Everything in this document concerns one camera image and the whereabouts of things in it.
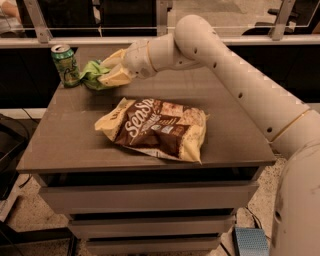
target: snack bag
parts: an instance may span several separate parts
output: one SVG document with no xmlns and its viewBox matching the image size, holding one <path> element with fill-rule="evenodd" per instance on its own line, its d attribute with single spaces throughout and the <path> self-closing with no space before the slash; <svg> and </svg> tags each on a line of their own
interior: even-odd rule
<svg viewBox="0 0 320 256">
<path fill-rule="evenodd" d="M 147 155 L 201 162 L 206 133 L 205 113 L 156 99 L 127 100 L 95 123 L 114 143 Z"/>
</svg>

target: floor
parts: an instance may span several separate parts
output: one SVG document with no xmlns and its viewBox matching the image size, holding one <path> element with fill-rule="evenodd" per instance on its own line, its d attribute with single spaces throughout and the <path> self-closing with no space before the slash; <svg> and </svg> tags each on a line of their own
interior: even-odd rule
<svg viewBox="0 0 320 256">
<path fill-rule="evenodd" d="M 215 27 L 220 36 L 239 36 L 243 31 L 252 27 L 256 21 L 273 22 L 274 18 L 267 14 L 267 9 L 280 6 L 280 0 L 175 0 L 174 8 L 169 14 L 169 24 L 175 22 L 186 14 L 196 13 Z M 276 195 L 279 175 L 286 161 L 277 156 L 274 166 L 266 167 L 258 182 L 260 187 L 248 204 L 248 208 L 261 221 L 266 236 L 271 237 L 273 204 Z M 20 175 L 16 184 L 23 183 L 28 175 Z M 65 227 L 68 220 L 63 215 L 55 214 L 38 195 L 39 185 L 32 178 L 22 189 L 15 187 L 19 194 L 6 223 L 17 232 Z M 237 213 L 237 225 L 240 227 L 254 227 L 252 214 L 242 208 Z M 222 236 L 222 243 L 230 255 L 234 254 L 231 230 Z M 67 255 L 69 240 L 39 242 L 16 245 L 22 254 L 13 245 L 0 247 L 0 256 L 62 256 Z M 86 248 L 84 241 L 79 241 L 77 256 L 93 256 Z M 212 251 L 161 253 L 154 255 L 228 255 L 219 246 Z"/>
</svg>

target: green can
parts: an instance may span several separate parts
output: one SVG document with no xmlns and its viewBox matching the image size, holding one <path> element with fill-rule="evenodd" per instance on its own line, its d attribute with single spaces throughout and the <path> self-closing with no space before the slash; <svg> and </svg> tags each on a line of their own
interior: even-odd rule
<svg viewBox="0 0 320 256">
<path fill-rule="evenodd" d="M 70 46 L 67 44 L 53 46 L 51 56 L 64 87 L 77 86 L 80 83 L 79 68 Z"/>
</svg>

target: soda can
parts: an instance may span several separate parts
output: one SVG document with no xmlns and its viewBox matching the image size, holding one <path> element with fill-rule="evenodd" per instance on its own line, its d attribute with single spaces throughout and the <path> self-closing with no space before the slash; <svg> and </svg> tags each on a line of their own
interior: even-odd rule
<svg viewBox="0 0 320 256">
<path fill-rule="evenodd" d="M 53 46 L 51 56 L 64 87 L 77 86 L 80 83 L 79 68 L 70 46 L 67 44 Z"/>
</svg>

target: can lid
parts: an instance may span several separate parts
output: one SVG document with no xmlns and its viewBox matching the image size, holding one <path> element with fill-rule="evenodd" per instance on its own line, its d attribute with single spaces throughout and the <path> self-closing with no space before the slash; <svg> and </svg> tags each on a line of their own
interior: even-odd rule
<svg viewBox="0 0 320 256">
<path fill-rule="evenodd" d="M 56 53 L 66 52 L 70 49 L 70 46 L 67 44 L 57 44 L 52 46 L 51 51 Z"/>
</svg>

